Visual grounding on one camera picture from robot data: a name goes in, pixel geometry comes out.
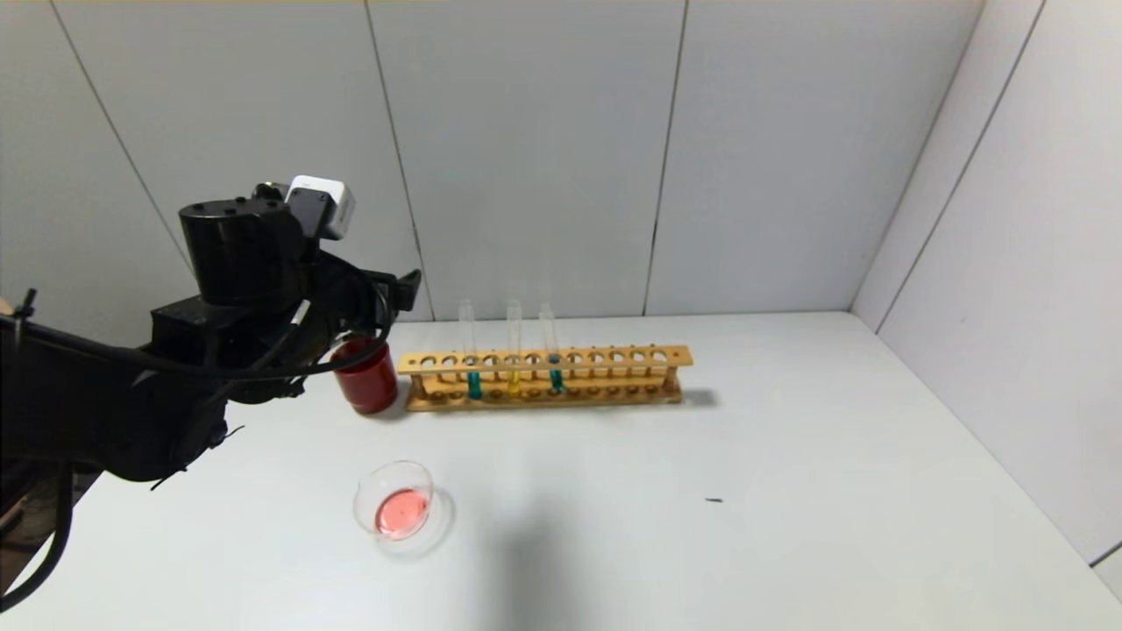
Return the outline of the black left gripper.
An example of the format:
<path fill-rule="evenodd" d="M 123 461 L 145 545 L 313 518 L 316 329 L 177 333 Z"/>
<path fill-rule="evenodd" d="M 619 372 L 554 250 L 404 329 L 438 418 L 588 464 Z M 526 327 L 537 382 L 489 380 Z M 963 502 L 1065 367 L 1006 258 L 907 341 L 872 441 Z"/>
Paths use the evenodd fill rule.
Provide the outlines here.
<path fill-rule="evenodd" d="M 422 271 L 396 277 L 396 310 L 415 308 Z M 390 299 L 389 276 L 357 268 L 330 254 L 319 254 L 319 304 L 339 324 L 339 330 L 360 337 L 388 331 L 396 319 Z"/>

